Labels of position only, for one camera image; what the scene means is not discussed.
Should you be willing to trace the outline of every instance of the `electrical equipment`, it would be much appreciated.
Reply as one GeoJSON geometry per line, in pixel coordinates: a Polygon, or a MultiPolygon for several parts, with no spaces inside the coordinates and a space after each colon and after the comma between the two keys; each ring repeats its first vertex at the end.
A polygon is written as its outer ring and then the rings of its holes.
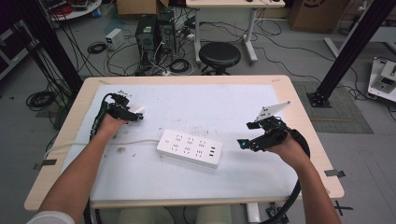
{"type": "Polygon", "coordinates": [[[396,88],[396,63],[387,61],[372,87],[385,93],[391,93],[396,88]]]}
{"type": "Polygon", "coordinates": [[[136,41],[139,48],[141,64],[155,65],[161,59],[162,48],[158,29],[157,15],[142,15],[137,24],[136,41]]]}
{"type": "Polygon", "coordinates": [[[157,151],[161,155],[217,168],[222,143],[170,130],[163,132],[157,151]]]}
{"type": "Polygon", "coordinates": [[[163,53],[172,54],[176,52],[175,39],[175,13],[174,11],[161,11],[158,24],[163,42],[163,53]]]}
{"type": "Polygon", "coordinates": [[[106,36],[106,42],[109,49],[116,50],[119,48],[125,42],[122,30],[114,29],[112,32],[110,32],[110,34],[106,36]]]}

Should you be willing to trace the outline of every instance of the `white cable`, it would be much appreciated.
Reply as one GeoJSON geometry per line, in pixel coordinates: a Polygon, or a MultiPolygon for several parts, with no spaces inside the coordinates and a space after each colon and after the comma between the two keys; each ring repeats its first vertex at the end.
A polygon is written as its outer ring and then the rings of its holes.
{"type": "MultiPolygon", "coordinates": [[[[160,142],[160,140],[158,139],[142,139],[142,140],[136,140],[133,142],[127,142],[127,143],[109,143],[107,144],[107,146],[121,146],[121,145],[131,145],[131,144],[136,144],[136,143],[142,143],[142,142],[160,142]]],[[[75,142],[69,142],[69,143],[64,143],[61,144],[57,147],[52,147],[51,149],[49,149],[45,154],[44,154],[44,160],[48,157],[48,155],[56,150],[62,149],[64,147],[71,147],[73,145],[77,145],[77,146],[87,146],[88,143],[75,143],[75,142]]]]}

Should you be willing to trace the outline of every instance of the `black metal pole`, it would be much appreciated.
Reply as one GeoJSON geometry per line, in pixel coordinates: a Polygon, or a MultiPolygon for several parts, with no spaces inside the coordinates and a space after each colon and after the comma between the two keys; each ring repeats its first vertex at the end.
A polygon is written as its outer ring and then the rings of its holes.
{"type": "Polygon", "coordinates": [[[76,68],[64,51],[64,47],[59,41],[58,36],[50,27],[43,8],[37,1],[38,0],[16,0],[15,4],[30,32],[38,39],[58,68],[64,81],[72,92],[72,97],[76,98],[82,86],[82,79],[79,77],[76,68]]]}
{"type": "Polygon", "coordinates": [[[395,6],[395,0],[375,0],[370,5],[361,22],[357,24],[355,32],[346,42],[328,74],[323,79],[323,82],[314,93],[308,93],[308,98],[313,107],[321,107],[328,102],[329,97],[349,67],[355,62],[395,6]]]}

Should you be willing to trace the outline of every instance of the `hand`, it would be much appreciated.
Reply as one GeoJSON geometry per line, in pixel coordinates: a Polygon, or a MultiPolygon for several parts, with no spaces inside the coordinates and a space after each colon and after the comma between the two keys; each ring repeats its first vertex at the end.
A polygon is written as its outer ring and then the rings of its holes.
{"type": "Polygon", "coordinates": [[[269,147],[267,151],[274,152],[279,157],[291,166],[294,170],[302,169],[307,164],[311,163],[308,156],[305,154],[300,144],[298,144],[290,134],[286,137],[285,141],[277,146],[269,147]]]}
{"type": "Polygon", "coordinates": [[[119,130],[122,124],[126,124],[128,121],[123,119],[114,119],[109,114],[105,114],[99,127],[98,134],[105,134],[107,137],[111,137],[119,130]]]}

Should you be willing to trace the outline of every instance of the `white power strip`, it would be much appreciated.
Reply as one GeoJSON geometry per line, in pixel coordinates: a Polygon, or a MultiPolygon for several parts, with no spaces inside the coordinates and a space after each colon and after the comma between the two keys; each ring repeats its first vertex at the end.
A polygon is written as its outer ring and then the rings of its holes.
{"type": "Polygon", "coordinates": [[[158,153],[164,156],[217,168],[222,143],[186,133],[165,130],[157,149],[158,153]]]}

